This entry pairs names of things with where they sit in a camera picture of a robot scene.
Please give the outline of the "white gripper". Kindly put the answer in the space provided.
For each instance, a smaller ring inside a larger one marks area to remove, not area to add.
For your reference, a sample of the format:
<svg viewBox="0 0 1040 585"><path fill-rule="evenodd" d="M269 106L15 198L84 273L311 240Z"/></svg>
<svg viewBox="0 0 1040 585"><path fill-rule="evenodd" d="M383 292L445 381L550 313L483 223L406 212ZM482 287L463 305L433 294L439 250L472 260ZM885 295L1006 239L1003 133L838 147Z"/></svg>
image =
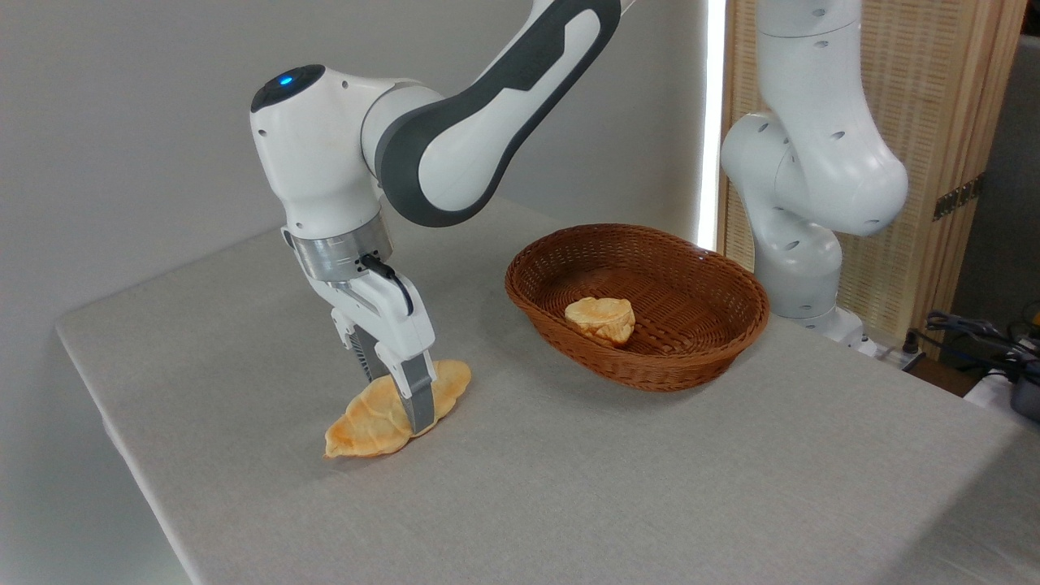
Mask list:
<svg viewBox="0 0 1040 585"><path fill-rule="evenodd" d="M426 432L437 422L434 331L413 283L385 262L348 262L344 270L307 262L307 279L333 307L336 330L368 381L390 374L413 436Z"/></svg>

